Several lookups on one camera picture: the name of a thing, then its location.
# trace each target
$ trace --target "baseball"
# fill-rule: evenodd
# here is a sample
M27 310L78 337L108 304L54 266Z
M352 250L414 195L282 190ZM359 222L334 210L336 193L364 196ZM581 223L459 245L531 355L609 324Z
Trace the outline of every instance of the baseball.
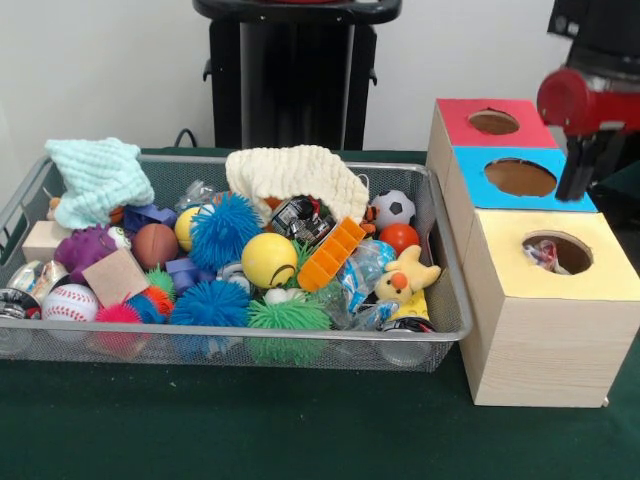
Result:
M83 285L63 285L54 289L42 304L43 320L64 322L93 322L99 309L95 294ZM70 330L49 330L49 333L63 342L79 342L89 332Z

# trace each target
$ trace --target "white wall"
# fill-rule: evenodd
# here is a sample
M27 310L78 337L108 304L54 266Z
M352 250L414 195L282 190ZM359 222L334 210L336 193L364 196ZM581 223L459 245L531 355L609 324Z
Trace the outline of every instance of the white wall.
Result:
M425 149L436 97L535 98L553 0L405 0L378 27L365 148ZM212 145L208 21L187 0L0 0L0 205L48 138Z
M433 103L449 98L530 98L566 59L546 34L553 0L405 0L380 25L369 94L367 149L427 148Z

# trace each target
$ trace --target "stacked wooden boxes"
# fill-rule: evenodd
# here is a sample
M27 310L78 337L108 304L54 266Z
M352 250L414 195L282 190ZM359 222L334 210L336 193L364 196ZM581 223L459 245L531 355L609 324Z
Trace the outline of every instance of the stacked wooden boxes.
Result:
M603 215L555 199L564 162L531 102L436 103L427 166L474 306L461 349L478 405L599 407L640 326L640 279ZM572 275L525 255L542 239Z

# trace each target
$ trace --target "red box top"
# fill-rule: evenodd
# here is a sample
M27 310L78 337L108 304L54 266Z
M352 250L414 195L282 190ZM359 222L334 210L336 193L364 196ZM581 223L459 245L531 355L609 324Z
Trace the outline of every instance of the red box top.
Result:
M529 100L436 100L454 147L557 148Z

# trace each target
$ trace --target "soccer ball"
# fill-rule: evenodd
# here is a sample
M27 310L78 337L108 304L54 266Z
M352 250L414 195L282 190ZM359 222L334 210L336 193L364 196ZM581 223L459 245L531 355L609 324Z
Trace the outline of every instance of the soccer ball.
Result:
M395 223L409 225L413 223L416 216L416 206L400 190L382 192L373 199L371 205L378 210L375 221L378 231Z

